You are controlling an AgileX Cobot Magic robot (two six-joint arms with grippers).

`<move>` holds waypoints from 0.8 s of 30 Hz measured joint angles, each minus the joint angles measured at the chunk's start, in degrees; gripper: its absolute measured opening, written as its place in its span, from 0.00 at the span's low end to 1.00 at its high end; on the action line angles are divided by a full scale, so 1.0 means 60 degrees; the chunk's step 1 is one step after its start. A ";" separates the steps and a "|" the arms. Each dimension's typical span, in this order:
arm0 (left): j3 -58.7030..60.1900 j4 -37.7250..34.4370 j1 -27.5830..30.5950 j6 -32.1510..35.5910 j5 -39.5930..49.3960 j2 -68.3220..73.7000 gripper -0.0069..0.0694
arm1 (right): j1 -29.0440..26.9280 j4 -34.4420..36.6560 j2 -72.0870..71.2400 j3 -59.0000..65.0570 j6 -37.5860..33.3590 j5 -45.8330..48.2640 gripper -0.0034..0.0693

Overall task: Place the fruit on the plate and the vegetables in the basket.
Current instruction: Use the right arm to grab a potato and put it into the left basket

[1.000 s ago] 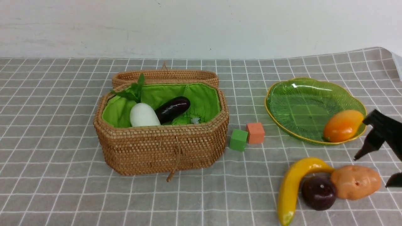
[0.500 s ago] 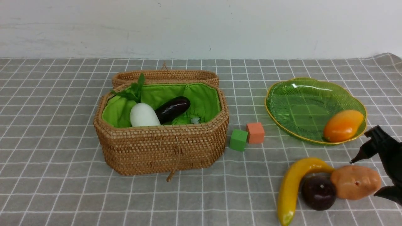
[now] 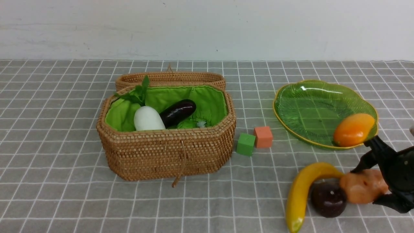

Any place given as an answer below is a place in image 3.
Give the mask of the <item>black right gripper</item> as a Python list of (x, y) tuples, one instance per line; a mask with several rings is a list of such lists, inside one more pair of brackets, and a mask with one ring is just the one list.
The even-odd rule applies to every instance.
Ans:
[(405, 214), (413, 209), (413, 150), (398, 153), (378, 135), (364, 142), (371, 150), (351, 173), (360, 173), (378, 165), (391, 194), (379, 196), (374, 205), (382, 205)]

